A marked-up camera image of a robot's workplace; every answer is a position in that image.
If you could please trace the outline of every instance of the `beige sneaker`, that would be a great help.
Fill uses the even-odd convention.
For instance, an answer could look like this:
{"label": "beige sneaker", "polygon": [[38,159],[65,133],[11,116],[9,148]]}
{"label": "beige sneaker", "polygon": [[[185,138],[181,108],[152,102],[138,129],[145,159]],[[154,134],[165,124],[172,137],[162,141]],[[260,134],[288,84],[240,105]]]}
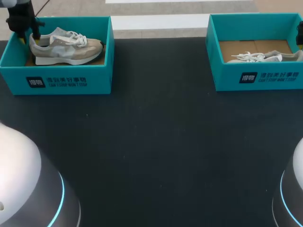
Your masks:
{"label": "beige sneaker", "polygon": [[31,34],[29,47],[36,57],[36,65],[82,65],[98,57],[104,45],[98,39],[87,39],[81,34],[57,28],[49,35],[42,35],[39,45]]}

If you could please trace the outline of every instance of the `blue light ring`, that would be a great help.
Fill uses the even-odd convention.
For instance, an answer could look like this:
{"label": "blue light ring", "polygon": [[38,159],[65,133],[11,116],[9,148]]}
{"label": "blue light ring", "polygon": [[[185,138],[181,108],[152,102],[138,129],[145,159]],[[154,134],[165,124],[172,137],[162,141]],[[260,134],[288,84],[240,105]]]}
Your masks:
{"label": "blue light ring", "polygon": [[63,178],[62,178],[62,176],[61,176],[60,173],[59,173],[59,176],[60,176],[61,182],[62,182],[62,197],[61,197],[61,202],[60,202],[59,208],[58,208],[58,210],[57,210],[55,216],[53,217],[52,221],[48,224],[47,227],[51,227],[51,226],[54,224],[54,222],[57,220],[57,218],[58,218],[58,216],[59,216],[59,214],[60,214],[60,211],[61,211],[61,209],[62,209],[62,206],[63,206],[64,196],[65,196],[65,187],[64,187]]}
{"label": "blue light ring", "polygon": [[300,222],[298,222],[298,220],[295,219],[295,217],[292,215],[292,213],[290,212],[290,210],[288,209],[288,207],[287,207],[287,205],[286,205],[286,203],[285,203],[285,201],[284,201],[284,197],[283,197],[283,194],[282,194],[282,179],[283,179],[283,176],[284,176],[284,172],[283,172],[283,174],[282,174],[281,182],[280,182],[280,192],[281,192],[281,198],[282,198],[283,204],[284,204],[284,206],[285,206],[287,212],[289,213],[289,215],[293,218],[293,220],[294,220],[300,227],[303,227],[303,226],[300,224]]}

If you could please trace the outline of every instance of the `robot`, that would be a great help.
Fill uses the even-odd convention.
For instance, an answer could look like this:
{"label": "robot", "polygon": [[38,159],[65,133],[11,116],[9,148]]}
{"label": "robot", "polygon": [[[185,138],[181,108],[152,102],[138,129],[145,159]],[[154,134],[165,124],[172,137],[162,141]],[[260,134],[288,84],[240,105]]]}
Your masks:
{"label": "robot", "polygon": [[277,227],[303,226],[303,139],[282,174],[272,211]]}
{"label": "robot", "polygon": [[8,8],[9,18],[6,22],[11,31],[16,32],[23,43],[26,43],[25,32],[31,28],[35,40],[40,39],[39,26],[45,24],[36,20],[31,0],[0,0],[0,8]]}
{"label": "robot", "polygon": [[22,133],[0,123],[0,227],[79,227],[81,207],[58,170]]}

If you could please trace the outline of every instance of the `black table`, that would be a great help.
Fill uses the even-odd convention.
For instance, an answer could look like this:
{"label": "black table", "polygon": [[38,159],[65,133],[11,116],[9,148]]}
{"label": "black table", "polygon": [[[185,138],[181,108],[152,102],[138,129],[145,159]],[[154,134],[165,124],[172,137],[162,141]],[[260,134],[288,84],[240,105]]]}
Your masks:
{"label": "black table", "polygon": [[216,93],[204,38],[116,40],[112,88],[14,97],[0,79],[0,119],[71,183],[84,227],[275,226],[303,91]]}

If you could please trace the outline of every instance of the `shoelace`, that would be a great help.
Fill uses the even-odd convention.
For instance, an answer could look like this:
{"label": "shoelace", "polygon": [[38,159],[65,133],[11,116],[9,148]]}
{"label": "shoelace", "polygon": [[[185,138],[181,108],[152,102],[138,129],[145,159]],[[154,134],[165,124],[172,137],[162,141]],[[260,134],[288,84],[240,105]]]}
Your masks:
{"label": "shoelace", "polygon": [[70,39],[77,39],[76,42],[66,43],[66,45],[77,45],[78,47],[83,47],[87,45],[87,38],[84,35],[78,34],[73,31],[67,32],[68,35],[71,34]]}
{"label": "shoelace", "polygon": [[264,61],[265,55],[263,53],[253,53],[246,51],[245,54],[232,55],[232,57],[237,57],[237,59],[246,61],[246,62],[256,62],[256,61]]}

